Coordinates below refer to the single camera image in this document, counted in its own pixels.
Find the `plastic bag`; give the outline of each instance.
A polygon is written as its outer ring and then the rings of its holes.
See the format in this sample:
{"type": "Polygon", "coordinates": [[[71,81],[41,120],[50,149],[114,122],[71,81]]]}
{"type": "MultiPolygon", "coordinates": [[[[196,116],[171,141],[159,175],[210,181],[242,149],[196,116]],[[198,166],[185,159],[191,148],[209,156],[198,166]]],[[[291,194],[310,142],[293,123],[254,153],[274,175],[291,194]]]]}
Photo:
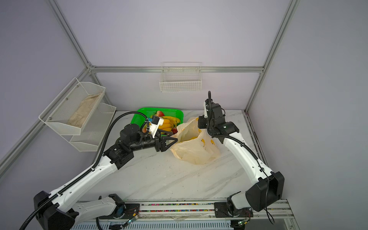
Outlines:
{"type": "Polygon", "coordinates": [[[192,164],[205,164],[220,156],[220,151],[206,129],[198,129],[198,118],[190,118],[187,123],[178,125],[178,142],[170,150],[180,160],[192,164]]]}

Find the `green basket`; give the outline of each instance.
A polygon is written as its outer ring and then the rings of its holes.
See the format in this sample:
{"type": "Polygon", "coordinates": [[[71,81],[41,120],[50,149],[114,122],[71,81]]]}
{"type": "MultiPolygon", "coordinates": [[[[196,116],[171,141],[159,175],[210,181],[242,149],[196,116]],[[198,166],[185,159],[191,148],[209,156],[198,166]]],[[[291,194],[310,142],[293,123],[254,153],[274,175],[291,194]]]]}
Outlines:
{"type": "MultiPolygon", "coordinates": [[[[138,109],[138,112],[143,113],[144,115],[146,115],[147,117],[150,117],[154,114],[156,114],[157,111],[162,111],[163,114],[165,116],[170,116],[170,117],[176,117],[180,119],[180,123],[183,123],[183,119],[184,119],[184,114],[181,110],[179,109],[164,109],[164,108],[141,108],[138,109]]],[[[131,124],[137,124],[139,125],[139,127],[144,123],[145,119],[143,116],[139,115],[139,114],[135,114],[133,116],[132,122],[131,124]]]]}

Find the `apple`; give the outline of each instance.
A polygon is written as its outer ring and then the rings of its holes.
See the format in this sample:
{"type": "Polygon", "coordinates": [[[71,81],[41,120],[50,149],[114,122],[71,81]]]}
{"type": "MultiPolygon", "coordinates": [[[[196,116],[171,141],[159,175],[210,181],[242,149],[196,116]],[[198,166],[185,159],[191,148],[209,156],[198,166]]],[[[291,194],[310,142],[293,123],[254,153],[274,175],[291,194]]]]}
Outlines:
{"type": "Polygon", "coordinates": [[[163,112],[162,111],[157,111],[156,112],[156,114],[155,114],[156,116],[158,116],[158,117],[163,117],[163,116],[165,116],[164,114],[163,114],[163,112]]]}

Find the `marble surface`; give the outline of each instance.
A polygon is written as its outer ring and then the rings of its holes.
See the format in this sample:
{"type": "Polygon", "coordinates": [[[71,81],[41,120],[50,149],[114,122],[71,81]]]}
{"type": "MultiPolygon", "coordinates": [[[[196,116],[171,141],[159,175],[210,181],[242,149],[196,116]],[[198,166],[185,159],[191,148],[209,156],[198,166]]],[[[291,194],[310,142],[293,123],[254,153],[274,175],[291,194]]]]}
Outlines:
{"type": "MultiPolygon", "coordinates": [[[[184,121],[203,115],[202,110],[187,110],[184,121]]],[[[115,117],[124,112],[116,112],[115,117]]],[[[133,115],[121,118],[113,127],[106,149],[113,145],[120,131],[133,115]]],[[[232,121],[248,146],[255,151],[241,110],[226,110],[226,121],[232,121]]],[[[120,170],[107,176],[80,200],[96,200],[116,193],[125,201],[223,200],[251,186],[250,180],[235,156],[215,138],[221,156],[204,165],[193,165],[174,157],[170,150],[154,148],[134,152],[134,158],[120,170]]]]}

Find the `white wire basket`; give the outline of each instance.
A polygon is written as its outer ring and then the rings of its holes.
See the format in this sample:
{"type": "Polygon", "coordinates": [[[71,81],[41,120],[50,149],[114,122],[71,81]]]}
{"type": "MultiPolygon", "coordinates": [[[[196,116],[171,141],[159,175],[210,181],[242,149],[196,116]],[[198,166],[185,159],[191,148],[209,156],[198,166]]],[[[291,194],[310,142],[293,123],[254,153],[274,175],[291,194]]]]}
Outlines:
{"type": "Polygon", "coordinates": [[[201,67],[162,67],[161,92],[191,92],[201,89],[201,67]]]}
{"type": "Polygon", "coordinates": [[[79,82],[76,78],[74,81],[77,81],[74,88],[68,93],[68,95],[51,113],[51,115],[46,120],[43,120],[41,115],[39,116],[40,120],[42,120],[47,126],[53,129],[59,135],[81,135],[82,131],[85,129],[86,125],[91,119],[91,115],[94,113],[105,94],[105,87],[103,86],[96,85],[91,82],[79,82]],[[75,127],[68,125],[69,119],[79,108],[82,100],[89,95],[96,95],[99,93],[100,95],[96,99],[94,106],[92,107],[82,126],[75,127]]]}
{"type": "Polygon", "coordinates": [[[101,102],[80,135],[74,135],[70,140],[63,138],[80,152],[97,151],[115,110],[116,107],[101,102]]]}

